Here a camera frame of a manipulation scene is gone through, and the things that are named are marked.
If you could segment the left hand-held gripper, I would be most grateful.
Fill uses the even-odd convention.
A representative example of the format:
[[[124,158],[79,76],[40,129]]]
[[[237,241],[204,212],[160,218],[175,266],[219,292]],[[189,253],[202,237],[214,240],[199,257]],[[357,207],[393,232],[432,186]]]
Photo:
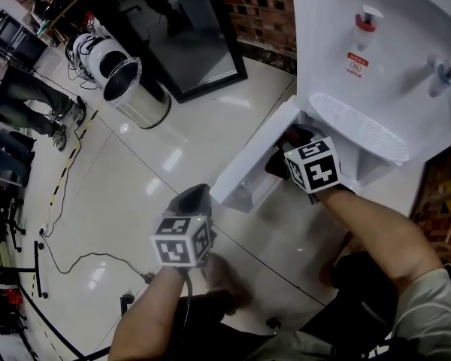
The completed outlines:
[[[199,184],[175,196],[150,238],[162,266],[197,267],[213,245],[210,187]]]

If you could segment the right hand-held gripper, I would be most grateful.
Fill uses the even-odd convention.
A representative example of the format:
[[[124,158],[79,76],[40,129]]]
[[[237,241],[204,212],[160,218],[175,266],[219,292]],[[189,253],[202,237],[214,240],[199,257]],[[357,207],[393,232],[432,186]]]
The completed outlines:
[[[296,147],[284,153],[293,181],[306,193],[338,185],[340,162],[331,137],[315,126],[295,125]]]

